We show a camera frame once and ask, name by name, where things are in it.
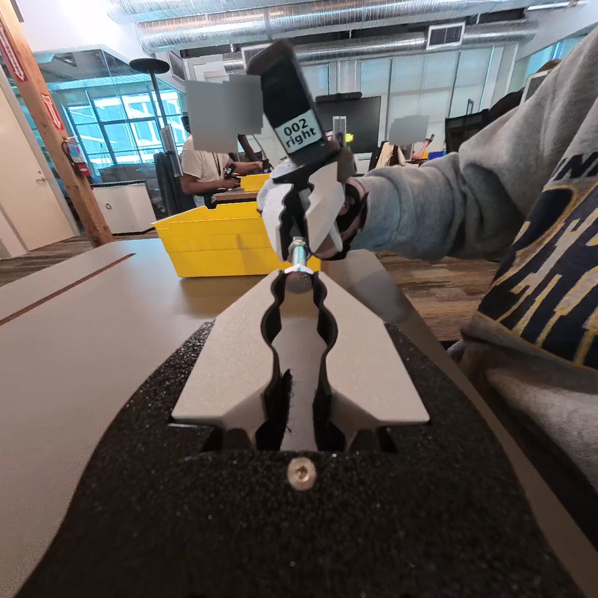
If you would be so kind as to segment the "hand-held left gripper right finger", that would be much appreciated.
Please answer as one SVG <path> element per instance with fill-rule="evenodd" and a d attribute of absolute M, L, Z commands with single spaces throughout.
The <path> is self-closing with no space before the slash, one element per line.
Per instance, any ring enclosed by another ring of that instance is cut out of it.
<path fill-rule="evenodd" d="M 430 415 L 383 319 L 323 272 L 313 299 L 326 345 L 312 404 L 317 449 L 392 451 L 386 429 L 428 425 Z"/>

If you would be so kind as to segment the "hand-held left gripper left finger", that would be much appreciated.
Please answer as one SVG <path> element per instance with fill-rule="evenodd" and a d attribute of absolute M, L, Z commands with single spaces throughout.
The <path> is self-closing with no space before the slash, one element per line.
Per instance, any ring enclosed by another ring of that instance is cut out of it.
<path fill-rule="evenodd" d="M 286 275 L 275 270 L 218 315 L 172 412 L 180 425 L 243 435 L 279 450 L 289 413 L 288 376 L 273 340 L 282 323 Z"/>

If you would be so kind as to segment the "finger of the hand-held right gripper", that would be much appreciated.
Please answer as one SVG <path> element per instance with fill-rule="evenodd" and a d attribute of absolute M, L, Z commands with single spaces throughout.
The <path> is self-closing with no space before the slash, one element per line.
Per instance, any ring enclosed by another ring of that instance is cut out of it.
<path fill-rule="evenodd" d="M 258 192 L 258 212 L 263 220 L 270 244 L 281 262 L 289 256 L 294 219 L 287 201 L 292 198 L 294 185 L 269 178 Z"/>
<path fill-rule="evenodd" d="M 343 249 L 336 221 L 345 202 L 344 187 L 337 180 L 338 165 L 337 161 L 333 161 L 309 177 L 311 193 L 307 199 L 308 206 L 304 208 L 304 221 L 313 255 L 328 237 L 337 252 Z"/>

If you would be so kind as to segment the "large yellow plastic bin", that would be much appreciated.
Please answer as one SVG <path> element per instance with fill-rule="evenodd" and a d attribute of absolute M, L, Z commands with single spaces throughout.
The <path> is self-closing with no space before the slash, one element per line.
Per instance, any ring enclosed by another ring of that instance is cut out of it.
<path fill-rule="evenodd" d="M 153 224 L 180 278 L 267 275 L 285 270 L 257 202 L 205 206 Z"/>

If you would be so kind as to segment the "person's right forearm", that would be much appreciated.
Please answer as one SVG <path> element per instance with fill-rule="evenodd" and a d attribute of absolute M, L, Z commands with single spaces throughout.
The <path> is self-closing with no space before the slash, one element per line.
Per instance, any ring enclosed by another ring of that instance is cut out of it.
<path fill-rule="evenodd" d="M 495 172 L 489 141 L 478 133 L 421 167 L 379 168 L 348 182 L 365 201 L 350 248 L 412 259 L 501 258 L 523 216 Z"/>

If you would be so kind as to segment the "person's right hand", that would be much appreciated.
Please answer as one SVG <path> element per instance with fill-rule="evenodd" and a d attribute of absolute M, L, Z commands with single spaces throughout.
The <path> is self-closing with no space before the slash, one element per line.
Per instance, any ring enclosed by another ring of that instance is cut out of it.
<path fill-rule="evenodd" d="M 368 215 L 368 192 L 353 179 L 345 184 L 346 212 L 344 214 L 344 241 L 350 244 L 355 236 L 361 232 Z"/>

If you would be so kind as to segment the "background work table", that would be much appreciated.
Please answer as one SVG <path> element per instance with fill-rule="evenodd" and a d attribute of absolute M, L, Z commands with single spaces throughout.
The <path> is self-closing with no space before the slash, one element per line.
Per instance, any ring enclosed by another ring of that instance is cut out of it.
<path fill-rule="evenodd" d="M 220 205 L 230 203 L 245 203 L 254 202 L 258 196 L 258 191 L 245 191 L 242 187 L 224 190 L 219 193 L 215 193 L 212 200 Z"/>

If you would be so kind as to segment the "black jacket on chair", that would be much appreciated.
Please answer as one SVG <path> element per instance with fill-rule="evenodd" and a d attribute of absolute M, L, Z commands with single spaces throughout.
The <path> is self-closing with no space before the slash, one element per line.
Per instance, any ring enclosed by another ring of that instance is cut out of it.
<path fill-rule="evenodd" d="M 193 196 L 186 195 L 175 176 L 175 172 L 168 154 L 159 152 L 154 154 L 154 165 L 160 188 L 161 198 L 168 217 L 195 209 Z"/>

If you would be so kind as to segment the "black floor lamp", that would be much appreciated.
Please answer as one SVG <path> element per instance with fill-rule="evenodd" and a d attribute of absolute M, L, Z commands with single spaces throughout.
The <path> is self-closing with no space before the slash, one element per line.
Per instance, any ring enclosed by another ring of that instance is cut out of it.
<path fill-rule="evenodd" d="M 152 57 L 134 59 L 129 63 L 131 69 L 140 72 L 142 74 L 148 74 L 151 77 L 153 84 L 154 94 L 158 103 L 159 112 L 162 120 L 162 127 L 160 129 L 161 141 L 166 154 L 170 167 L 175 178 L 183 177 L 183 171 L 179 154 L 175 144 L 175 138 L 173 135 L 172 127 L 168 122 L 166 111 L 161 98 L 159 85 L 157 82 L 157 74 L 165 74 L 169 71 L 170 66 L 167 62 Z"/>

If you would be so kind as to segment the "air vent grille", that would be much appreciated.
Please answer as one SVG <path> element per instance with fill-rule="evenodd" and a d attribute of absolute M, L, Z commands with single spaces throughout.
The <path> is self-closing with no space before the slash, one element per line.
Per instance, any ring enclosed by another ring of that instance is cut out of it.
<path fill-rule="evenodd" d="M 460 48 L 465 34 L 465 27 L 465 21 L 443 25 L 430 25 L 425 50 L 436 51 Z"/>

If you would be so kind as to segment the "red fire extinguisher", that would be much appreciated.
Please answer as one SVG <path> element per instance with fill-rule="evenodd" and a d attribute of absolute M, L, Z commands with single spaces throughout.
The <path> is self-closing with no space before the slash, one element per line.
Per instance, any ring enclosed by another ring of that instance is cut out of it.
<path fill-rule="evenodd" d="M 85 178 L 90 178 L 92 176 L 91 170 L 76 137 L 69 136 L 64 138 L 62 141 L 62 149 L 75 172 Z"/>

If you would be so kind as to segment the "red sign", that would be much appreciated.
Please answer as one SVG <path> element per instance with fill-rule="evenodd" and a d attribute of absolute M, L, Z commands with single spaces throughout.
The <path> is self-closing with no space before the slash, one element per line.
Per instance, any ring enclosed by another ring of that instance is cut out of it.
<path fill-rule="evenodd" d="M 46 108 L 46 111 L 49 115 L 49 119 L 53 123 L 54 127 L 58 131 L 65 131 L 64 124 L 62 118 L 56 108 L 56 105 L 53 101 L 51 95 L 46 93 L 40 94 L 41 100 Z"/>
<path fill-rule="evenodd" d="M 21 83 L 27 83 L 27 73 L 23 65 L 19 61 L 19 57 L 12 45 L 11 39 L 7 33 L 7 30 L 1 22 L 1 51 L 4 59 L 9 66 L 14 78 Z"/>

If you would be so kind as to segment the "white door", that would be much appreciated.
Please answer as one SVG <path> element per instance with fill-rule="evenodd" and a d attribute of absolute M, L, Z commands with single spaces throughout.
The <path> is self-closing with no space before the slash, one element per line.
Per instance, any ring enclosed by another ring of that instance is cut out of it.
<path fill-rule="evenodd" d="M 78 235 L 71 209 L 1 71 L 1 259 Z"/>

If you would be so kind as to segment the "silver ventilation duct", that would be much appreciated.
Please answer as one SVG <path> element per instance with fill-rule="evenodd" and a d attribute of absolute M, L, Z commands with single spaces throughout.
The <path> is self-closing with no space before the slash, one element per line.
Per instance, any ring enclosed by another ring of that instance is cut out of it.
<path fill-rule="evenodd" d="M 580 1 L 108 1 L 108 16 L 136 27 L 150 51 L 216 47 L 520 10 Z"/>

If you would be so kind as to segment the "wooden post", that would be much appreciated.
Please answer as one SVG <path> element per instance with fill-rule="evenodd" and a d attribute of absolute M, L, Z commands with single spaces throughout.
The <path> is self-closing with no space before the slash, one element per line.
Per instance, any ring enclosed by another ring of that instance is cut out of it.
<path fill-rule="evenodd" d="M 51 94 L 10 1 L 1 1 L 1 22 L 7 30 L 19 61 L 26 70 L 28 82 L 19 82 L 11 72 L 12 78 L 79 215 L 87 239 L 95 248 L 110 243 L 114 240 L 113 235 L 97 204 L 88 178 L 75 172 L 63 152 L 62 141 L 69 137 L 68 132 L 66 129 L 55 129 L 41 100 L 41 93 Z"/>

